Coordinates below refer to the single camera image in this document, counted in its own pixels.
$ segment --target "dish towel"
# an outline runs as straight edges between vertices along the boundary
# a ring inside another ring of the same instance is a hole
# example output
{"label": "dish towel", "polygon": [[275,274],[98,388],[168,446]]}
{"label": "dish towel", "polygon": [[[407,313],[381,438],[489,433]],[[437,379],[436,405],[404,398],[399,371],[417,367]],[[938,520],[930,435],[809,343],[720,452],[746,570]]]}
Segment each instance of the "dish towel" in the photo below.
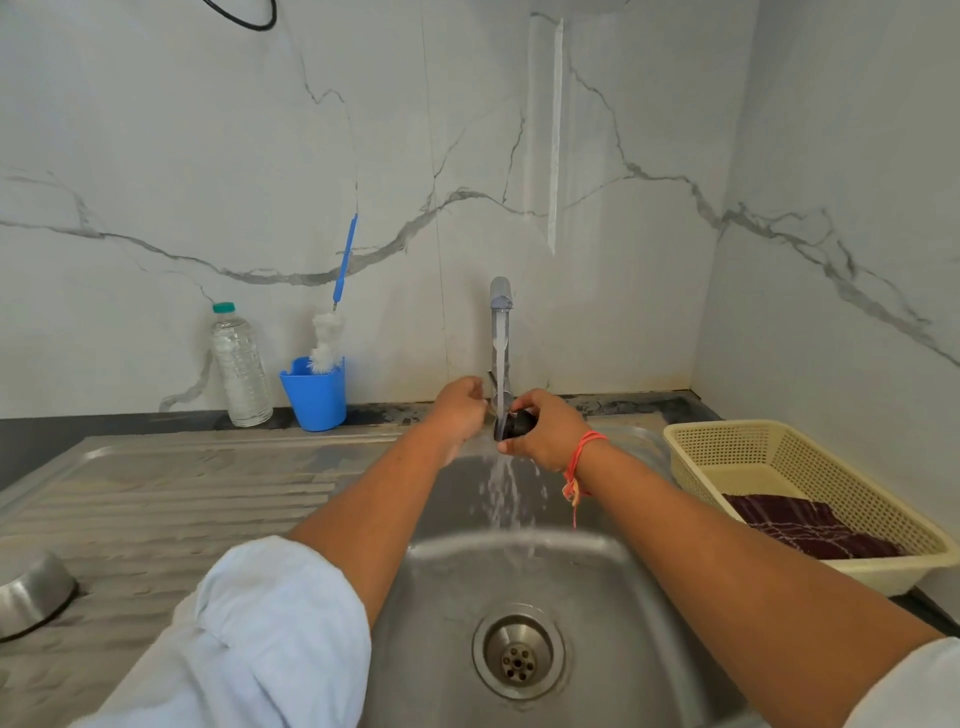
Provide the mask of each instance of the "dish towel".
{"label": "dish towel", "polygon": [[878,559],[906,551],[877,536],[857,533],[818,500],[788,496],[726,496],[748,525],[815,559]]}

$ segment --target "sink drain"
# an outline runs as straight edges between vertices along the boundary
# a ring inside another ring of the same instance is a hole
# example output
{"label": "sink drain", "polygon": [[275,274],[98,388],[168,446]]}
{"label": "sink drain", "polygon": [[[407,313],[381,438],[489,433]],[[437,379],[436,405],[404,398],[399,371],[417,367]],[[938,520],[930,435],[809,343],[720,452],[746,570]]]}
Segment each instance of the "sink drain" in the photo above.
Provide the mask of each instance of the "sink drain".
{"label": "sink drain", "polygon": [[477,627],[473,663],[492,691],[513,700],[529,700],[557,682],[564,669],[564,643],[541,610],[508,604]]}

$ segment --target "running water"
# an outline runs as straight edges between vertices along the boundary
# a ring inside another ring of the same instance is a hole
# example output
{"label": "running water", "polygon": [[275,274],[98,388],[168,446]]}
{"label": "running water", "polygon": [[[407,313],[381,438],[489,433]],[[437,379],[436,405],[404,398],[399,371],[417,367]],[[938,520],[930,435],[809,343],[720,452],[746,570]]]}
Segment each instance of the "running water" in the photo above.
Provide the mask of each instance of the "running water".
{"label": "running water", "polygon": [[525,508],[520,503],[514,458],[510,455],[498,453],[493,457],[490,478],[486,483],[480,483],[479,493],[487,496],[483,512],[491,528],[519,528],[536,523],[534,516],[529,513],[529,507]]}
{"label": "running water", "polygon": [[504,370],[507,368],[507,312],[497,311],[493,317],[493,348],[496,350],[496,421],[503,422],[506,404],[503,401]]}

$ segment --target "white sleeve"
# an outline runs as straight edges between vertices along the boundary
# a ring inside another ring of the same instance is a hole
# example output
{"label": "white sleeve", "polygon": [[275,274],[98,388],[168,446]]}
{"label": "white sleeve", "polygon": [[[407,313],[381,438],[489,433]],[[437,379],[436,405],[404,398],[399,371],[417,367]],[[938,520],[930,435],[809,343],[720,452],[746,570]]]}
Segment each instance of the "white sleeve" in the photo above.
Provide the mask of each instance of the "white sleeve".
{"label": "white sleeve", "polygon": [[853,709],[845,728],[960,726],[960,640],[925,644],[907,655]]}
{"label": "white sleeve", "polygon": [[340,570],[271,536],[228,551],[75,728],[354,728],[370,655]]}

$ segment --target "stainless steel sink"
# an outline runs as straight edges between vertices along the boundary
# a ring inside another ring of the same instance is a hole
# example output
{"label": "stainless steel sink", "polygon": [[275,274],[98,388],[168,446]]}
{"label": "stainless steel sink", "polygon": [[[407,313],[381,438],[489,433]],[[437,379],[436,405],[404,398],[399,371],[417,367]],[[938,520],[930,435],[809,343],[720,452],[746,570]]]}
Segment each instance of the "stainless steel sink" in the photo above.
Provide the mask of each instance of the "stainless steel sink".
{"label": "stainless steel sink", "polygon": [[[667,471],[659,415],[592,423]],[[0,545],[51,549],[82,591],[0,644],[0,725],[96,710],[221,554],[288,531],[402,431],[88,438],[8,488]],[[489,430],[441,472],[373,633],[362,725],[756,722],[595,502],[571,529],[561,486]]]}
{"label": "stainless steel sink", "polygon": [[[659,470],[656,440],[614,428]],[[361,725],[754,722],[729,678],[589,499],[472,443],[441,472],[373,630]]]}

